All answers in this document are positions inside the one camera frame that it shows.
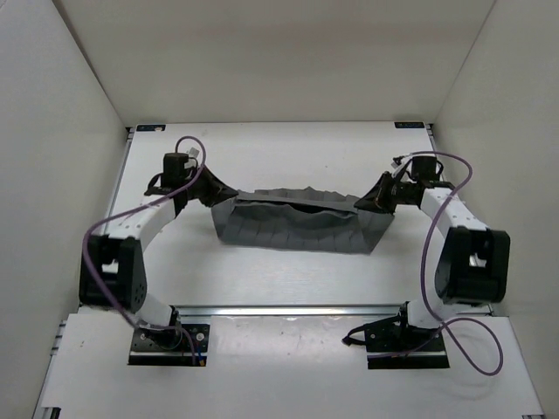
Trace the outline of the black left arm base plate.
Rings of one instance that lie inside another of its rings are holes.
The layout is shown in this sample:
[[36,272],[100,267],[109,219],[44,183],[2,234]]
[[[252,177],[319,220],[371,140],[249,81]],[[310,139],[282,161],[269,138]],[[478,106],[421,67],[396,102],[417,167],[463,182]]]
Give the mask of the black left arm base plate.
[[210,323],[181,320],[174,330],[140,326],[131,339],[128,364],[150,367],[205,367],[210,343]]

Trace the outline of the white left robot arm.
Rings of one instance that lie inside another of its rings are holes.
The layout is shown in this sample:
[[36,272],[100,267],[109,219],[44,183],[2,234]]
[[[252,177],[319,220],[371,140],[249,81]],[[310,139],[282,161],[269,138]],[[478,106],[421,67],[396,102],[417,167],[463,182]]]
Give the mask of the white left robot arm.
[[175,307],[149,294],[144,251],[191,201],[211,208],[237,196],[192,151],[167,153],[162,172],[148,182],[141,205],[111,216],[116,225],[103,234],[88,233],[82,245],[79,301],[121,312],[132,327],[152,329],[162,347],[177,345],[183,326]]

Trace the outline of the grey pleated skirt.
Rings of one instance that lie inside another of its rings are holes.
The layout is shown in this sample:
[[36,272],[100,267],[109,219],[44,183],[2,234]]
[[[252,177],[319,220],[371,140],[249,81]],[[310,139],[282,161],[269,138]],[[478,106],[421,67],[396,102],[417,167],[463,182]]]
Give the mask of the grey pleated skirt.
[[211,208],[219,240],[281,251],[370,254],[391,214],[357,209],[357,196],[305,189],[256,189]]

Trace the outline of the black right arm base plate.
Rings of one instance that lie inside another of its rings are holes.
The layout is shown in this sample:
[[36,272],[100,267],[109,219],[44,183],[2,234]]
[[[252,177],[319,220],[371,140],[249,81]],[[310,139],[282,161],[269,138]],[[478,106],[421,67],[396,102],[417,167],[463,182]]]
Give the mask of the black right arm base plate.
[[368,370],[447,369],[450,361],[444,339],[435,329],[408,326],[397,317],[351,329],[346,346],[363,346]]

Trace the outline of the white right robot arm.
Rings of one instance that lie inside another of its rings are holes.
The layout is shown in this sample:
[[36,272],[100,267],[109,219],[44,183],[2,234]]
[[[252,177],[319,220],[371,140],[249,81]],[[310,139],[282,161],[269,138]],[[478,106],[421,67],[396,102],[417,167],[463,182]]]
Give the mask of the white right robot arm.
[[444,166],[435,154],[412,153],[393,160],[375,186],[356,203],[359,210],[394,214],[397,206],[418,207],[431,219],[422,255],[432,236],[444,239],[433,280],[420,263],[419,299],[404,304],[404,319],[391,328],[396,346],[412,349],[431,330],[470,307],[500,303],[507,289],[510,236],[480,221],[458,198],[458,187],[442,179]]

